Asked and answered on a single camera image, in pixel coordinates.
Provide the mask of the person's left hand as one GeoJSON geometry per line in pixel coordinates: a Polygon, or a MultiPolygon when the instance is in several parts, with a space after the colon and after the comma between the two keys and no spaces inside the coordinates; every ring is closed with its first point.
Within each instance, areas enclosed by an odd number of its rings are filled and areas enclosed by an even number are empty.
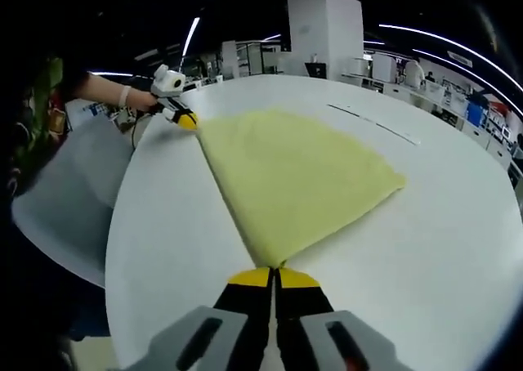
{"type": "Polygon", "coordinates": [[[127,94],[126,104],[134,110],[149,112],[157,103],[157,98],[150,92],[132,88],[127,94]]]}

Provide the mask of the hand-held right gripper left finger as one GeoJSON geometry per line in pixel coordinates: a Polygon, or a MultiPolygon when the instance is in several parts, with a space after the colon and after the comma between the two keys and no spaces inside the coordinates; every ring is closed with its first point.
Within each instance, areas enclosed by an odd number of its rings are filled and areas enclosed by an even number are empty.
{"type": "Polygon", "coordinates": [[[228,279],[213,306],[197,306],[150,341],[128,370],[258,370],[269,340],[273,270],[228,279]]]}

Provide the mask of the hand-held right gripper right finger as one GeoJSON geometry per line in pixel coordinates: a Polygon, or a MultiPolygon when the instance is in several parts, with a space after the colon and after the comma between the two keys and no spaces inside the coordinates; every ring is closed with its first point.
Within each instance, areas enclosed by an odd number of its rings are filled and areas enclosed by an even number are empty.
{"type": "Polygon", "coordinates": [[[274,270],[276,340],[286,370],[407,370],[396,347],[363,320],[336,311],[320,284],[274,270]]]}

